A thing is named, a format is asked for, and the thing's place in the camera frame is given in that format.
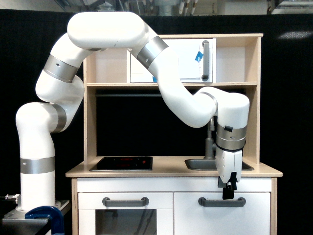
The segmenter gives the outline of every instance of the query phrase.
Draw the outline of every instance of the blue clamp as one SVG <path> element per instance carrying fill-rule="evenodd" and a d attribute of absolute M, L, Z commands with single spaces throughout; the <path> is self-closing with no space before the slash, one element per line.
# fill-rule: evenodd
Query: blue clamp
<path fill-rule="evenodd" d="M 64 219 L 59 209 L 53 206 L 42 206 L 25 214 L 25 219 L 48 218 L 51 222 L 52 235 L 64 235 Z"/>

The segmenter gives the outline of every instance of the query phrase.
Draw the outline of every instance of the stovetop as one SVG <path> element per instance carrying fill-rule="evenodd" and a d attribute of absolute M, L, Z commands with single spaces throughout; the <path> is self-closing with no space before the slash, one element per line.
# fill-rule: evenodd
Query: stovetop
<path fill-rule="evenodd" d="M 152 157 L 104 157 L 90 171 L 152 170 Z"/>

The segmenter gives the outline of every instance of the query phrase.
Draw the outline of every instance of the countertop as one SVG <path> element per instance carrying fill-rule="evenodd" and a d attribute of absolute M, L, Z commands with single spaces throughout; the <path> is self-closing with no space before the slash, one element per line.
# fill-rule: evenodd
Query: countertop
<path fill-rule="evenodd" d="M 153 166 L 150 171 L 89 171 L 103 157 L 96 157 L 90 163 L 80 163 L 66 173 L 70 178 L 89 177 L 218 177 L 216 170 L 190 170 L 185 164 L 187 159 L 203 159 L 203 157 L 153 157 Z M 283 173 L 263 163 L 253 163 L 247 159 L 243 162 L 254 168 L 251 171 L 242 171 L 241 177 L 282 177 Z"/>

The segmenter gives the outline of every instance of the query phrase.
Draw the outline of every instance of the gray handle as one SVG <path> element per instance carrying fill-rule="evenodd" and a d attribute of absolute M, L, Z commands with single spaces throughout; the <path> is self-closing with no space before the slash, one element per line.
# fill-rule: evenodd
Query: gray handle
<path fill-rule="evenodd" d="M 144 207 L 149 204 L 149 199 L 143 197 L 141 200 L 134 201 L 111 201 L 110 198 L 105 197 L 102 204 L 106 207 Z"/>
<path fill-rule="evenodd" d="M 204 197 L 199 198 L 199 205 L 203 207 L 243 207 L 246 204 L 246 200 L 243 197 L 238 198 L 236 201 L 226 200 L 206 200 Z"/>
<path fill-rule="evenodd" d="M 209 80 L 209 57 L 210 57 L 210 43 L 207 40 L 202 42 L 203 46 L 203 75 L 202 81 Z"/>

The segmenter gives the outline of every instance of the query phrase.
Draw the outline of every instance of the black curtain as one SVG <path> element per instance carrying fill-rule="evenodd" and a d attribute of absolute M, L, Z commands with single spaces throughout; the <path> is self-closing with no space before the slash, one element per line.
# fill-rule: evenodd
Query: black curtain
<path fill-rule="evenodd" d="M 20 192 L 16 111 L 39 102 L 37 78 L 72 13 L 0 10 L 0 196 Z M 264 33 L 261 64 L 261 162 L 278 180 L 278 234 L 310 234 L 313 16 L 142 17 L 158 34 Z M 71 198 L 65 173 L 83 161 L 82 107 L 70 128 L 53 135 L 56 197 Z"/>

